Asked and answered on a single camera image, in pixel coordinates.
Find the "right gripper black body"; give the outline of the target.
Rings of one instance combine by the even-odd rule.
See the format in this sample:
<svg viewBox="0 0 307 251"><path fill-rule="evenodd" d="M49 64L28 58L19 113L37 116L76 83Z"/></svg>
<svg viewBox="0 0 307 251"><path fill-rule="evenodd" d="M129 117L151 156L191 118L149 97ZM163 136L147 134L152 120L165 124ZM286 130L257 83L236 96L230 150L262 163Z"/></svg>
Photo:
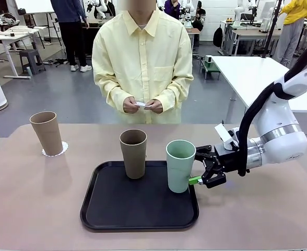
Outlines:
<svg viewBox="0 0 307 251"><path fill-rule="evenodd" d="M223 144L214 146L214 171L229 173L239 169L239 147L233 146L231 150L227 150Z"/></svg>

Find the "person's left hand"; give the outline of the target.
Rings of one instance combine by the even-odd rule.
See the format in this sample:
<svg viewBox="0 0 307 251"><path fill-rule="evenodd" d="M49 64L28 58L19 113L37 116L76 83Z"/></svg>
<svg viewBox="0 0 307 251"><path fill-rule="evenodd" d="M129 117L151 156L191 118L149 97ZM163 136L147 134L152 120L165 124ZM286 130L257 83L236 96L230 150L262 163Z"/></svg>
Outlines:
<svg viewBox="0 0 307 251"><path fill-rule="evenodd" d="M149 102L147 102L145 104L145 109L157 114L163 113L162 103L157 99L151 99Z"/></svg>

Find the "person's right hand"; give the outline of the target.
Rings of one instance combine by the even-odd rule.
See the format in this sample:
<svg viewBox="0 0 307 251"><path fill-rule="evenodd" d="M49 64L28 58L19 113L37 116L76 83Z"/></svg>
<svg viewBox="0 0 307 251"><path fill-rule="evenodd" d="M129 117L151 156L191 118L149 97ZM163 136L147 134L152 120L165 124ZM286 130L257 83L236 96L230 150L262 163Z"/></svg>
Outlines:
<svg viewBox="0 0 307 251"><path fill-rule="evenodd" d="M123 102L123 111L125 113L134 114L139 110L139 106L134 97L127 97Z"/></svg>

